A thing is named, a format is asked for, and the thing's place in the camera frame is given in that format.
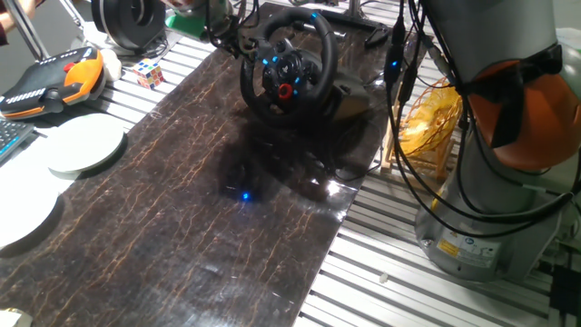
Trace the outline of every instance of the orange device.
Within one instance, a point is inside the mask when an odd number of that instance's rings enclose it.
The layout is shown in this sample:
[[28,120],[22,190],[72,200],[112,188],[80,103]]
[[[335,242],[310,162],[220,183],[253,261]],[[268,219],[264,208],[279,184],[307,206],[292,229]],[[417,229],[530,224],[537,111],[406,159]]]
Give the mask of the orange device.
[[18,83],[0,96],[0,114],[8,120],[20,120],[60,113],[65,105],[96,99],[104,84],[99,50],[74,49],[26,69]]

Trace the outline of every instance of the red button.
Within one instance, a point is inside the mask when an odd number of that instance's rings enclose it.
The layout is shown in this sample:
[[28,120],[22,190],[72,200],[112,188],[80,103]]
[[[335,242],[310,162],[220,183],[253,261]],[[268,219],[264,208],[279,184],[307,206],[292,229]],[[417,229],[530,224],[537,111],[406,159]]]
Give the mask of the red button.
[[71,68],[73,68],[73,66],[74,66],[74,63],[68,63],[68,64],[66,64],[64,66],[64,68],[63,68],[64,72],[65,73],[68,73],[71,70]]
[[279,98],[281,100],[289,100],[292,98],[292,86],[290,84],[282,84],[279,87]]

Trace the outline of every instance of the sticker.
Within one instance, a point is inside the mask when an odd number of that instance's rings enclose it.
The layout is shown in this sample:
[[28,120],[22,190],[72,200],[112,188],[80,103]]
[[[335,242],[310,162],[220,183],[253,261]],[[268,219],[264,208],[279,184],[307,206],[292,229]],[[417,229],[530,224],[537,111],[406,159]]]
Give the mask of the sticker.
[[481,268],[489,268],[497,257],[500,243],[446,232],[439,240],[438,248],[460,262]]

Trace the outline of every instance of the rubik's cube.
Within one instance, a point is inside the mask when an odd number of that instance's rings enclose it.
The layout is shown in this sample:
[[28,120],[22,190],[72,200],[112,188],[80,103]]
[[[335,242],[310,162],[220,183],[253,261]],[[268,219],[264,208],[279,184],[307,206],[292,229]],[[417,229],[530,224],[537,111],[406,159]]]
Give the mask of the rubik's cube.
[[150,90],[163,82],[162,68],[149,59],[136,64],[133,72],[137,75],[137,82]]

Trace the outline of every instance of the racing wheel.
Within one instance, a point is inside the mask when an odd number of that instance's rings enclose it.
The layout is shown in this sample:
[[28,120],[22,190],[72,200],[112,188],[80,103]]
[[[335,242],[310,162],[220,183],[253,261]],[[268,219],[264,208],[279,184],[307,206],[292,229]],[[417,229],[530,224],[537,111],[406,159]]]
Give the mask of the racing wheel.
[[[295,22],[314,25],[322,41],[320,59],[306,50],[295,49],[285,39],[272,45],[277,29]],[[337,75],[338,46],[329,22],[306,8],[288,8],[272,15],[258,27],[256,62],[244,60],[241,67],[241,94],[246,104],[264,123],[272,127],[297,128],[313,114],[325,110]],[[257,96],[252,84],[255,63],[263,64],[264,94]],[[271,109],[275,104],[279,112]]]

